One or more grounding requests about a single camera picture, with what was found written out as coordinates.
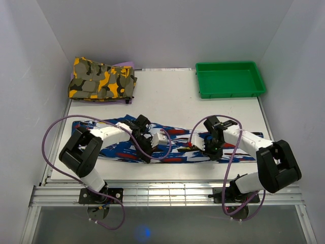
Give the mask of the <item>blue white red patterned trousers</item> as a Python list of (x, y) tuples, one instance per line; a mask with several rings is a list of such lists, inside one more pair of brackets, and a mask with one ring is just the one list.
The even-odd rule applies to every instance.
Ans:
[[(146, 151), (147, 154), (155, 158), (160, 158), (168, 154), (166, 158), (162, 161), (145, 159), (143, 160), (143, 155), (138, 151), (137, 147), (134, 144), (134, 141), (130, 139), (126, 142), (120, 142), (118, 144), (113, 144), (108, 147), (103, 148), (99, 156), (112, 161), (121, 161), (129, 163), (202, 163), (216, 161), (218, 163), (228, 163), (229, 159), (233, 153), (234, 145), (225, 143), (222, 150), (217, 150), (216, 144), (213, 141), (212, 136), (209, 132), (200, 132), (195, 131), (191, 134), (192, 130), (163, 126), (157, 123), (151, 123), (148, 128), (148, 132), (143, 135), (144, 138), (150, 140), (152, 136), (160, 132), (161, 129), (166, 130), (170, 135), (172, 141), (171, 151), (169, 150), (169, 143), (164, 145), (157, 145), (151, 150)], [(188, 144), (188, 140), (192, 138), (191, 142), (193, 143), (195, 139), (203, 139), (206, 150), (201, 151), (199, 148)]]

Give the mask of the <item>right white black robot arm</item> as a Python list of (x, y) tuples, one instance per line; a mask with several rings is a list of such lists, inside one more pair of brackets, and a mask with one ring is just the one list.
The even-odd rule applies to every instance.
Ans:
[(241, 202), (248, 193), (265, 190), (276, 193), (279, 190), (299, 181), (302, 173), (288, 142), (272, 141), (261, 138), (251, 132), (244, 131), (238, 122), (219, 121), (216, 116), (210, 116), (204, 121), (212, 136), (212, 148), (222, 150), (228, 143), (248, 153), (257, 162), (257, 172), (238, 175), (230, 181), (218, 195), (224, 200)]

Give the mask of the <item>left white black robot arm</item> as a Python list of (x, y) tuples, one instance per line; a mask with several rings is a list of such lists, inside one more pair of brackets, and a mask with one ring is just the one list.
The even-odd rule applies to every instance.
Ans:
[(135, 120), (125, 120), (101, 129), (79, 127), (61, 150), (59, 160), (91, 188), (90, 197), (96, 203), (102, 203), (108, 197), (108, 188), (95, 169), (100, 151), (110, 145), (129, 141), (133, 136), (140, 146), (137, 155), (149, 163), (148, 157), (153, 153), (152, 139), (145, 135), (149, 133), (150, 126), (149, 119), (139, 115)]

